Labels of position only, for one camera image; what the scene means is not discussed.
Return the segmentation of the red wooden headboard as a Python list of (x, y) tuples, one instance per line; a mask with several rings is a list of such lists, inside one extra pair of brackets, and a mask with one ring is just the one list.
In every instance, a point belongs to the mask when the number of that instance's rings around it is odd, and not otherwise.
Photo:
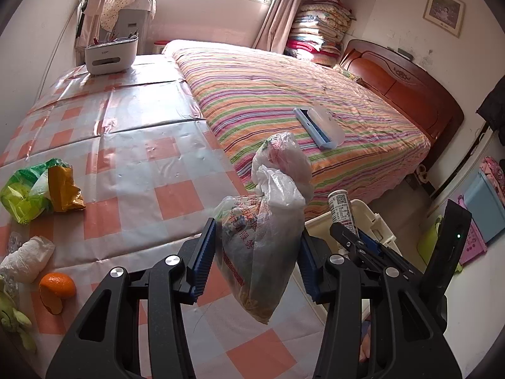
[(362, 39), (348, 42), (340, 65), (423, 132), (431, 148), (422, 163), (430, 169), (464, 121), (452, 94), (420, 66)]

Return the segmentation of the white plastic trash bin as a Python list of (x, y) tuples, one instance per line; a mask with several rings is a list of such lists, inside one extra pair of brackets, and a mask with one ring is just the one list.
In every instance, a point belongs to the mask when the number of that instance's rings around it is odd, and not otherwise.
[(361, 323), (361, 301), (381, 304), (387, 319), (400, 315), (398, 293), (402, 278), (386, 273), (390, 260), (400, 256), (386, 245), (366, 237), (352, 213), (352, 203), (341, 194), (330, 202), (330, 236), (348, 251), (334, 253), (325, 240), (304, 231), (300, 237), (297, 265), (306, 293), (316, 304), (328, 304), (325, 328), (343, 330)]

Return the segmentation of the grey cabinet with cloth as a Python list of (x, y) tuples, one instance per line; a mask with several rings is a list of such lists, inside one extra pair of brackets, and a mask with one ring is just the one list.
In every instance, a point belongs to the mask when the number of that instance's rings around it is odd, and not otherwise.
[(147, 32), (156, 9), (156, 0), (105, 0), (98, 40), (108, 42), (136, 35), (137, 54), (146, 54)]

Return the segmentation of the pink toy board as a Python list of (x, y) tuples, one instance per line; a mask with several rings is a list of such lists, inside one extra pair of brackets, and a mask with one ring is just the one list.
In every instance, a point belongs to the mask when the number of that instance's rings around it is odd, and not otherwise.
[(472, 219), (467, 233), (465, 246), (460, 257), (460, 265), (464, 266), (487, 251), (487, 245), (478, 229), (476, 222)]

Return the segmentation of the pink curtain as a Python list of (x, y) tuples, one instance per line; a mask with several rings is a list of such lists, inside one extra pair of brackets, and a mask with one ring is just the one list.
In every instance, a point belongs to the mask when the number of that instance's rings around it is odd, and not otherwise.
[(294, 18), (302, 1), (272, 0), (252, 47), (283, 54)]

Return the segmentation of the green plastic bag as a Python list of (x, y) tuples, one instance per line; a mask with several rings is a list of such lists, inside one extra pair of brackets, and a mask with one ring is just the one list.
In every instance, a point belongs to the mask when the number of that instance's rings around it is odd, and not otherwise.
[(41, 214), (52, 212), (49, 190), (49, 169), (69, 169), (70, 164), (59, 158), (18, 169), (1, 189), (1, 203), (13, 219), (27, 225)]

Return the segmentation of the clear plastic trash bag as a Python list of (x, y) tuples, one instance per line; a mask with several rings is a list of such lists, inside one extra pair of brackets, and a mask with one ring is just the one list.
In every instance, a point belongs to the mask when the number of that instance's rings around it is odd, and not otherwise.
[(290, 132), (273, 134), (252, 159), (255, 190), (215, 210), (216, 261), (242, 308), (269, 322), (293, 272), (313, 198), (312, 170)]

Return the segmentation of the striped colourful bedspread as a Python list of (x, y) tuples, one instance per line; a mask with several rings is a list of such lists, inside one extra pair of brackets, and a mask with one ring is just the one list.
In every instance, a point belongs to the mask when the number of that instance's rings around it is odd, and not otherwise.
[[(237, 45), (173, 40), (163, 54), (180, 69), (208, 126), (247, 190), (252, 163), (272, 134), (290, 132), (312, 167), (307, 219), (329, 211), (328, 195), (345, 189), (370, 203), (395, 188), (428, 155), (427, 136), (372, 91), (336, 70)], [(345, 139), (322, 151), (295, 109), (323, 106)]]

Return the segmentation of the white printed cylinder bottle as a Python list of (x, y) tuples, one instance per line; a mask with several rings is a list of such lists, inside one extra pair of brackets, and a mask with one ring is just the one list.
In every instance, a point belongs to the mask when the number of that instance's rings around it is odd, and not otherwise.
[(332, 222), (340, 223), (356, 236), (359, 235), (356, 227), (354, 214), (351, 209), (348, 192), (344, 189), (335, 190), (328, 195), (328, 203), (330, 207)]

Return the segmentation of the framed wall picture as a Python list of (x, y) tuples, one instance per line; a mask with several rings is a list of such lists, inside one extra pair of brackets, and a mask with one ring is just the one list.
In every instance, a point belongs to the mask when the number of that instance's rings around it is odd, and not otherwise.
[(423, 18), (459, 38), (465, 9), (461, 0), (427, 0)]

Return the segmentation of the blue plastic box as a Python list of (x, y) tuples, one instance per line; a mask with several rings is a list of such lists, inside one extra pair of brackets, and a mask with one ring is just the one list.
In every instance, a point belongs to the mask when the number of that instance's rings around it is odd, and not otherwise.
[(463, 194), (466, 208), (482, 234), (485, 243), (504, 230), (504, 206), (486, 175), (479, 170)]

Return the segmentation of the orange peel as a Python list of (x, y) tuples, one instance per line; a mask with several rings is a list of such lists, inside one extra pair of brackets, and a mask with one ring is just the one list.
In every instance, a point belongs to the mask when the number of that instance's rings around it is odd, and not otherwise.
[(59, 315), (64, 302), (76, 296), (76, 285), (73, 279), (64, 273), (49, 273), (39, 282), (39, 296), (49, 313)]

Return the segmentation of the stack of folded quilts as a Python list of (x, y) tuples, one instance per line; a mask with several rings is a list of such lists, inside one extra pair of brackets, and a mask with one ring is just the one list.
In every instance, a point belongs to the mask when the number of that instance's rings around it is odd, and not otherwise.
[(333, 68), (342, 55), (343, 40), (355, 20), (340, 0), (310, 0), (294, 18), (284, 54)]

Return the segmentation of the blue white flat case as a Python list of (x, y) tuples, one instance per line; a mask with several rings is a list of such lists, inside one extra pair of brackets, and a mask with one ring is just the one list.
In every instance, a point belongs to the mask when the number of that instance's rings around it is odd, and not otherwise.
[(334, 150), (344, 143), (343, 129), (325, 107), (294, 108), (294, 114), (321, 151)]

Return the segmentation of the yellow snack wrapper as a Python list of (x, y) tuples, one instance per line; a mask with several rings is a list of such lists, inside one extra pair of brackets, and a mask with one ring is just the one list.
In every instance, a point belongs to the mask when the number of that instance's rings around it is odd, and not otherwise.
[(50, 201), (55, 212), (84, 210), (86, 207), (81, 190), (74, 183), (72, 167), (50, 167), (48, 169), (48, 185)]

